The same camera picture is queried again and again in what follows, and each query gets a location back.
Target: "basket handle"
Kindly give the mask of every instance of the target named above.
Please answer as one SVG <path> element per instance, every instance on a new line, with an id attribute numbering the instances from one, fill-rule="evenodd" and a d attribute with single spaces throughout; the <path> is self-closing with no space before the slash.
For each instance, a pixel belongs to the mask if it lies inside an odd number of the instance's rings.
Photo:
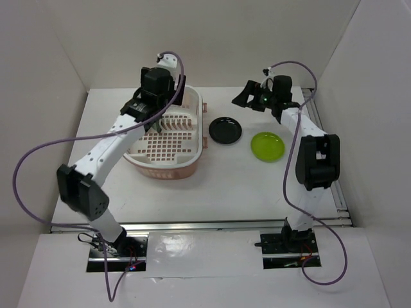
<path id="1" fill-rule="evenodd" d="M 208 149 L 208 138 L 203 137 L 203 149 Z"/>

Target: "cable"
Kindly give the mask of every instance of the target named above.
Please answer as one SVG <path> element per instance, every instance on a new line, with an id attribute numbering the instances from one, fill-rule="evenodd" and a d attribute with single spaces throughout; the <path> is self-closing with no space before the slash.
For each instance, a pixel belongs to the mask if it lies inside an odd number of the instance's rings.
<path id="1" fill-rule="evenodd" d="M 171 54 L 173 56 L 175 56 L 177 58 L 178 63 L 180 64 L 180 75 L 183 77 L 184 76 L 184 65 L 182 63 L 182 60 L 180 58 L 180 56 L 178 54 L 176 54 L 173 51 L 164 51 L 162 53 L 159 54 L 159 56 L 163 56 L 166 53 Z M 22 163 L 27 159 L 27 157 L 29 157 L 32 153 L 41 150 L 42 148 L 47 148 L 48 146 L 52 146 L 54 144 L 60 144 L 60 143 L 64 143 L 64 142 L 73 142 L 73 141 L 82 141 L 82 140 L 93 140 L 93 139 L 102 139 L 102 138 L 107 138 L 107 137 L 113 137 L 115 135 L 121 134 L 121 133 L 125 133 L 125 132 L 129 132 L 130 130 L 135 130 L 136 128 L 139 128 L 147 123 L 151 123 L 155 120 L 157 120 L 160 116 L 162 116 L 163 113 L 165 113 L 165 111 L 168 109 L 168 107 L 170 107 L 174 101 L 177 99 L 177 97 L 180 94 L 180 91 L 182 89 L 182 84 L 183 84 L 184 79 L 181 78 L 179 81 L 179 84 L 177 85 L 177 90 L 174 93 L 174 96 L 170 99 L 170 101 L 168 102 L 168 104 L 162 109 L 160 110 L 158 113 L 156 113 L 155 115 L 153 115 L 151 118 L 140 122 L 134 126 L 131 126 L 129 128 L 125 128 L 124 130 L 119 130 L 116 131 L 114 133 L 104 133 L 101 135 L 94 135 L 94 136 L 85 136 L 85 137 L 70 137 L 70 138 L 64 138 L 64 139 L 59 139 L 59 140 L 55 140 L 55 141 L 50 141 L 50 142 L 46 142 L 44 144 L 40 144 L 34 148 L 32 148 L 31 150 L 29 150 L 27 153 L 25 153 L 20 160 L 18 161 L 14 172 L 13 172 L 13 179 L 12 179 L 12 185 L 13 185 L 13 193 L 15 196 L 15 199 L 17 200 L 17 203 L 20 205 L 21 209 L 23 211 L 25 211 L 25 213 L 27 215 L 29 215 L 31 218 L 33 218 L 34 220 L 38 221 L 39 223 L 42 223 L 44 225 L 47 226 L 51 226 L 51 227 L 62 227 L 62 228 L 77 228 L 77 229 L 82 229 L 82 230 L 88 230 L 88 231 L 93 231 L 93 232 L 97 232 L 98 230 L 93 229 L 91 227 L 87 227 L 87 226 L 83 226 L 83 225 L 76 225 L 76 224 L 70 224 L 70 223 L 52 223 L 50 221 L 46 221 L 38 216 L 36 216 L 35 214 L 33 214 L 23 203 L 23 201 L 20 198 L 19 195 L 19 191 L 17 189 L 17 175 L 19 173 L 20 167 L 22 165 Z M 102 238 L 102 236 L 100 234 L 98 234 L 101 241 L 102 241 L 102 246 L 103 246 L 103 253 L 104 253 L 104 274 L 105 274 L 105 282 L 106 282 L 106 287 L 107 287 L 107 294 L 109 297 L 110 302 L 114 301 L 114 298 L 116 297 L 116 291 L 117 291 L 117 287 L 121 281 L 121 279 L 125 276 L 125 274 L 130 270 L 129 267 L 126 268 L 126 270 L 121 274 L 121 276 L 119 277 L 116 286 L 114 288 L 114 293 L 113 296 L 111 296 L 111 292 L 110 292 L 110 284 L 109 284 L 109 272 L 108 272 L 108 264 L 107 264 L 107 249 L 104 243 L 106 243 L 106 241 Z"/>
<path id="2" fill-rule="evenodd" d="M 338 241 L 341 244 L 341 248 L 342 251 L 344 253 L 344 268 L 341 272 L 341 275 L 336 278 L 335 280 L 332 280 L 330 282 L 319 282 L 316 280 L 313 280 L 312 278 L 310 278 L 306 271 L 305 271 L 305 265 L 306 263 L 311 260 L 311 258 L 306 259 L 302 265 L 301 265 L 301 269 L 302 269 L 302 273 L 304 274 L 304 276 L 313 284 L 317 284 L 319 286 L 330 286 L 332 284 L 336 284 L 337 282 L 339 282 L 345 275 L 345 273 L 347 272 L 347 267 L 348 267 L 348 257 L 347 257 L 347 250 L 345 248 L 344 243 L 342 242 L 341 237 L 329 226 L 327 225 L 325 222 L 323 222 L 321 219 L 315 217 L 314 215 L 310 214 L 309 212 L 299 208 L 298 206 L 294 205 L 287 196 L 287 192 L 286 192 L 286 186 L 287 186 L 287 177 L 288 177 L 288 173 L 290 171 L 290 166 L 291 166 L 291 160 L 293 157 L 293 153 L 294 153 L 294 147 L 295 147 L 295 143 L 297 142 L 297 136 L 298 136 L 298 132 L 299 132 L 299 128 L 300 128 L 300 124 L 301 124 L 301 112 L 302 112 L 302 108 L 308 104 L 309 101 L 311 101 L 315 95 L 315 93 L 317 93 L 317 89 L 318 89 L 318 81 L 317 78 L 315 77 L 313 71 L 305 64 L 298 62 L 298 61 L 283 61 L 283 62 L 279 62 L 277 64 L 274 64 L 273 66 L 271 66 L 270 68 L 273 69 L 277 66 L 283 65 L 283 64 L 297 64 L 299 66 L 302 66 L 303 68 L 305 68 L 309 74 L 312 76 L 312 78 L 314 79 L 314 90 L 311 93 L 311 95 L 309 96 L 308 99 L 306 99 L 306 101 L 299 107 L 298 110 L 298 120 L 297 120 L 297 126 L 295 127 L 295 132 L 294 132 L 294 138 L 291 144 L 291 149 L 290 149 L 290 154 L 288 155 L 288 160 L 287 160 L 287 165 L 285 167 L 285 172 L 284 172 L 284 179 L 283 179 L 283 195 L 284 195 L 284 199 L 285 201 L 288 203 L 289 206 L 291 206 L 293 209 L 298 210 L 299 212 L 302 212 L 303 214 L 307 215 L 308 217 L 312 218 L 315 221 L 318 221 L 321 225 L 323 225 L 324 227 L 326 227 L 332 234 L 335 235 L 335 237 L 338 239 Z"/>

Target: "white wall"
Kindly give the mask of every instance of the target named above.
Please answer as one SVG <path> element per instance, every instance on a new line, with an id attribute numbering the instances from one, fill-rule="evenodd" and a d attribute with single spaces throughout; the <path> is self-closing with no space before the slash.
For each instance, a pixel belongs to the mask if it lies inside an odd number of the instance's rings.
<path id="1" fill-rule="evenodd" d="M 359 0 L 41 0 L 88 88 L 136 87 L 178 52 L 194 86 L 245 85 L 281 60 L 321 75 Z M 300 68 L 279 73 L 311 85 Z"/>
<path id="2" fill-rule="evenodd" d="M 2 1 L 0 42 L 0 306 L 11 308 L 43 230 L 14 200 L 13 168 L 28 149 L 75 133 L 86 91 L 35 1 Z M 43 218 L 51 218 L 55 170 L 70 148 L 44 150 L 22 168 L 23 200 Z"/>
<path id="3" fill-rule="evenodd" d="M 325 129 L 341 138 L 341 184 L 393 308 L 410 307 L 411 9 L 362 0 L 320 81 Z"/>

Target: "white table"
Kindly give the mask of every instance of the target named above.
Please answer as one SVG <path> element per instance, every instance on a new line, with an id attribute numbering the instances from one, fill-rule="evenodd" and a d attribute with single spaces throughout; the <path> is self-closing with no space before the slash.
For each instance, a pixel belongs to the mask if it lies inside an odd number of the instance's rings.
<path id="1" fill-rule="evenodd" d="M 364 230 L 335 230 L 347 247 L 349 266 L 344 279 L 334 286 L 311 284 L 299 268 L 261 269 L 254 275 L 190 279 L 143 278 L 147 273 L 140 272 L 127 274 L 112 304 L 107 300 L 103 273 L 85 272 L 89 245 L 79 243 L 76 234 L 41 235 L 19 308 L 389 308 Z M 331 232 L 317 228 L 316 235 L 322 267 L 308 268 L 307 272 L 314 279 L 330 281 L 341 272 L 342 251 Z M 109 274 L 112 290 L 119 275 Z"/>
<path id="2" fill-rule="evenodd" d="M 106 132 L 135 89 L 92 89 L 84 108 L 77 136 Z M 110 211 L 121 223 L 178 221 L 243 221 L 284 219 L 293 211 L 284 201 L 282 181 L 292 134 L 271 116 L 240 108 L 231 103 L 241 87 L 198 88 L 208 104 L 204 114 L 204 136 L 209 123 L 220 116 L 240 122 L 243 135 L 239 142 L 223 146 L 209 138 L 196 173 L 184 180 L 154 180 L 141 175 L 121 159 L 108 176 L 103 190 L 110 198 Z M 301 88 L 293 87 L 293 100 L 304 101 Z M 284 157 L 275 163 L 256 159 L 250 150 L 252 136 L 274 132 L 286 144 Z M 84 156 L 97 141 L 76 142 L 70 164 Z M 288 192 L 296 200 L 302 186 L 290 171 Z M 339 213 L 331 191 L 321 200 L 317 216 L 337 218 Z M 85 223 L 85 220 L 60 200 L 54 223 Z"/>

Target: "black plate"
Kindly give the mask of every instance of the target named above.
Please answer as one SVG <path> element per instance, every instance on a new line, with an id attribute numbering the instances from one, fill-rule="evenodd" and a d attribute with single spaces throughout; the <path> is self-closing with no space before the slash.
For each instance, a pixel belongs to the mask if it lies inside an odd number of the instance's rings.
<path id="1" fill-rule="evenodd" d="M 240 139 L 243 130 L 241 125 L 230 117 L 219 117 L 211 122 L 208 128 L 210 137 L 221 144 L 232 144 Z"/>

